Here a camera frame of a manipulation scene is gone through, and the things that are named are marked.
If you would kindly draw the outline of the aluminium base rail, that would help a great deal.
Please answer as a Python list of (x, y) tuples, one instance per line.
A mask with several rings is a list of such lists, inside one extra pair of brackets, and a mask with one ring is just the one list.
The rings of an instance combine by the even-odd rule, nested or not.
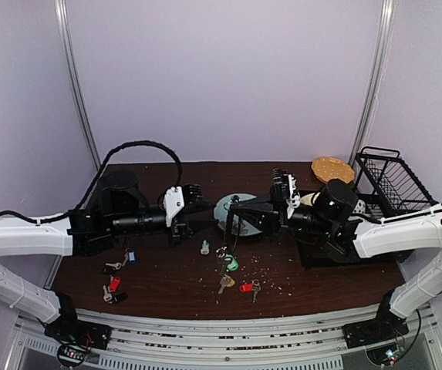
[[(111, 328), (107, 349), (92, 348), (76, 369), (442, 369), (442, 340), (429, 305), (420, 309), (415, 344), (393, 366), (375, 365), (380, 347), (406, 349), (410, 333), (398, 339), (350, 348), (344, 325), (371, 319), (378, 304), (323, 314), (245, 320), (142, 318), (78, 309), (79, 318)], [(2, 369), (65, 369), (57, 341), (35, 319), (20, 314)]]

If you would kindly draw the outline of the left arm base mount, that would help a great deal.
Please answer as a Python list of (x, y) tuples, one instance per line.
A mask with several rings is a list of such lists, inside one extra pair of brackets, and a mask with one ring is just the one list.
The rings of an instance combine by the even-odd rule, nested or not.
[(41, 324), (44, 334), (59, 343), (56, 358), (66, 368), (81, 366), (93, 355), (93, 349), (106, 350), (112, 332), (109, 325), (80, 320), (76, 313)]

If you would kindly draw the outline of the red key tag with key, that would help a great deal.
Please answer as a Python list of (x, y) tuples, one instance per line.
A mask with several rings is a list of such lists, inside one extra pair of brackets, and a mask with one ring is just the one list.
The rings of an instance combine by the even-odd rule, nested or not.
[(261, 291), (261, 285), (258, 279), (254, 279), (251, 283), (242, 284), (239, 287), (239, 291), (243, 294), (250, 293), (252, 295), (252, 303), (257, 301), (259, 292)]

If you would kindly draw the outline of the orange dotted plate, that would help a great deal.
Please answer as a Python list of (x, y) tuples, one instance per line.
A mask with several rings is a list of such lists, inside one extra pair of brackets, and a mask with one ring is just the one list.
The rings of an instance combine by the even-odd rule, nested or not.
[(313, 160), (311, 169), (315, 177), (323, 183), (335, 179), (344, 183), (351, 183), (355, 179), (355, 172), (352, 167), (348, 163), (333, 157), (320, 157)]

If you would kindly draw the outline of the blue key tag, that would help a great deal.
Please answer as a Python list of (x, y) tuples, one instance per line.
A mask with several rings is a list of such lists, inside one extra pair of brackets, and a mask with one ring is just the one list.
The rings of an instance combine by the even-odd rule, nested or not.
[(130, 249), (126, 250), (126, 262), (129, 264), (135, 264), (137, 262), (136, 252)]

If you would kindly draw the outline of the black key tag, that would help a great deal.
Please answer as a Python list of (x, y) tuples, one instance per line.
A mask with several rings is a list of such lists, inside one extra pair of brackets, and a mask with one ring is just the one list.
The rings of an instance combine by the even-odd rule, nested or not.
[(122, 292), (122, 293), (119, 293), (119, 294), (114, 294), (112, 296), (112, 303), (113, 304), (118, 304), (120, 302), (123, 302), (123, 301), (127, 300), (128, 297), (129, 297), (129, 295), (126, 292)]

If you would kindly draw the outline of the light blue flower plate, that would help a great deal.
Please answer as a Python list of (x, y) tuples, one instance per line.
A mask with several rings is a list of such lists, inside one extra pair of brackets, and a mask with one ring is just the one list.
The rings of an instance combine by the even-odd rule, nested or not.
[[(218, 221), (218, 227), (221, 230), (225, 230), (228, 218), (228, 211), (231, 206), (233, 197), (237, 197), (240, 201), (251, 200), (255, 198), (255, 195), (249, 193), (232, 193), (222, 197), (214, 208), (214, 218)], [(239, 216), (234, 215), (231, 234), (239, 235), (240, 237), (251, 237), (261, 234), (261, 231), (252, 226), (246, 220), (241, 222), (241, 226), (238, 226)]]

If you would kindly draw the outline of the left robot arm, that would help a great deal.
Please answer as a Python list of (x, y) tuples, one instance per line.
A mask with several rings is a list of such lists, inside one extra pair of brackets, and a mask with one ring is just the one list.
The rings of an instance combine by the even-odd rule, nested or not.
[[(135, 173), (116, 171), (97, 182), (96, 200), (86, 209), (35, 219), (15, 214), (0, 217), (0, 257), (48, 254), (92, 257), (124, 237), (164, 235), (170, 247), (213, 227), (217, 220), (193, 220), (191, 215), (214, 209), (201, 186), (175, 185), (153, 204), (140, 192)], [(0, 301), (29, 313), (56, 330), (68, 342), (85, 334), (72, 299), (47, 291), (0, 264)]]

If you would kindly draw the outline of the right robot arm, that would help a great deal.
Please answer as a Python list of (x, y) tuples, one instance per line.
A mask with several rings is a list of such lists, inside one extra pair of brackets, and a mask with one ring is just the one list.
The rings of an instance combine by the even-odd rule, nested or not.
[(442, 203), (409, 214), (375, 219), (355, 211), (359, 196), (341, 180), (330, 180), (312, 199), (301, 202), (292, 176), (275, 180), (270, 194), (231, 202), (234, 217), (267, 235), (286, 230), (295, 238), (316, 237), (334, 261), (361, 261), (382, 254), (436, 248), (437, 256), (409, 281), (387, 293), (369, 323), (376, 340), (387, 339), (421, 305), (442, 293)]

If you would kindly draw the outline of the aluminium post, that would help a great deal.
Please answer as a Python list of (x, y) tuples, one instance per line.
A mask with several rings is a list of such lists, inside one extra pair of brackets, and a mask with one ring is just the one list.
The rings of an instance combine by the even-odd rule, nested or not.
[(59, 34), (62, 42), (62, 49), (66, 58), (66, 66), (69, 75), (73, 101), (80, 127), (83, 131), (83, 138), (86, 147), (91, 156), (93, 166), (96, 170), (100, 168), (101, 159), (96, 146), (96, 141), (89, 122), (86, 104), (83, 98), (83, 91), (79, 81), (79, 73), (76, 65), (76, 57), (73, 50), (73, 42), (69, 25), (69, 17), (67, 12), (67, 4), (64, 0), (55, 0), (56, 21), (59, 28)]
[(383, 0), (369, 83), (359, 118), (358, 129), (349, 156), (350, 163), (353, 163), (356, 154), (366, 145), (367, 137), (372, 125), (373, 112), (377, 101), (380, 83), (386, 68), (387, 54), (389, 52), (391, 35), (393, 32), (394, 12), (395, 1)]

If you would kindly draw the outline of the silver key near black tag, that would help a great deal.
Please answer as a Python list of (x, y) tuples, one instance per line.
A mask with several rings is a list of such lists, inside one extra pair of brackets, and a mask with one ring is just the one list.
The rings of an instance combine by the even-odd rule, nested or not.
[(111, 302), (113, 300), (113, 295), (106, 285), (103, 285), (103, 300), (105, 302)]

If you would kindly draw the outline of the pale green key tag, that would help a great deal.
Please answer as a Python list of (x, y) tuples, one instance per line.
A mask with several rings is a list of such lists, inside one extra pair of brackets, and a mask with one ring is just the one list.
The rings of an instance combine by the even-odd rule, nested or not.
[(200, 253), (201, 255), (209, 255), (210, 254), (210, 244), (208, 243), (207, 240), (203, 240), (202, 245), (201, 245), (201, 249), (200, 249)]

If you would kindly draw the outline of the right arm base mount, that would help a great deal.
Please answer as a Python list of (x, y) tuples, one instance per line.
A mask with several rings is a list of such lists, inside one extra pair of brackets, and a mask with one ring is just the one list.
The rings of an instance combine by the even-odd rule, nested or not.
[(366, 357), (381, 367), (394, 365), (400, 357), (400, 345), (409, 328), (403, 319), (381, 321), (378, 318), (342, 327), (348, 349), (366, 347)]

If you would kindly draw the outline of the left aluminium post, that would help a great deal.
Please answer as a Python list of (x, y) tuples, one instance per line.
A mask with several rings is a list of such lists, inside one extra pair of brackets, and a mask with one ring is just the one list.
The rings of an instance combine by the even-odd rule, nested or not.
[(66, 58), (66, 66), (69, 75), (73, 101), (80, 127), (83, 131), (83, 138), (86, 147), (91, 156), (93, 166), (96, 170), (100, 168), (101, 159), (96, 146), (96, 141), (89, 122), (86, 104), (83, 98), (83, 91), (79, 81), (79, 73), (76, 65), (76, 57), (73, 50), (73, 42), (69, 25), (69, 17), (67, 12), (67, 4), (64, 0), (55, 0), (56, 21), (59, 28), (59, 34), (62, 42), (62, 49)]

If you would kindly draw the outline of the right aluminium post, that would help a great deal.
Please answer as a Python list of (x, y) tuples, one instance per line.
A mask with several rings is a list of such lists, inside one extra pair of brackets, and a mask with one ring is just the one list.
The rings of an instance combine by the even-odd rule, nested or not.
[(394, 12), (395, 1), (383, 0), (369, 83), (359, 118), (358, 129), (349, 156), (350, 163), (353, 163), (356, 154), (366, 145), (367, 137), (372, 125), (373, 112), (377, 101), (380, 83), (386, 68), (387, 54), (389, 52), (391, 35), (393, 32)]

